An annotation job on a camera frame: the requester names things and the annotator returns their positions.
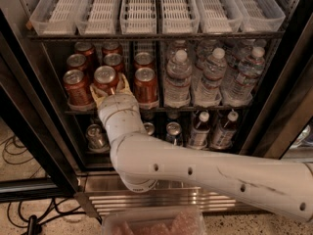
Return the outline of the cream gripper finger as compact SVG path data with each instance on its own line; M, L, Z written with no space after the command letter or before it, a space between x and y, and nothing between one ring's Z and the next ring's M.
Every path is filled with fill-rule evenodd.
M128 95L131 95L132 92L131 92L131 89L130 89L130 86L129 86L129 82L125 76L124 73L120 72L118 74L118 79L119 79L119 82L116 86L116 93L117 94L128 94Z
M100 107L102 102L108 97L105 91L97 88L94 84L90 85L90 92L97 107Z

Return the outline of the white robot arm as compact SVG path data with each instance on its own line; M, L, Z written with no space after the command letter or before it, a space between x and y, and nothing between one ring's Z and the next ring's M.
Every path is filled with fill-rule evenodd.
M90 91L109 138L113 168L129 190L142 193L159 180L181 181L262 210L312 222L311 164L175 146L147 133L126 79L111 95L95 85Z

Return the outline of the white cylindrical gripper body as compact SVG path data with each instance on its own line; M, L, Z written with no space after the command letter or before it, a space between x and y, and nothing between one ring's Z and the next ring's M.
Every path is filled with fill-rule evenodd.
M135 148L139 137L147 134L133 95L119 93L107 97L98 107L98 116L112 147L123 144Z

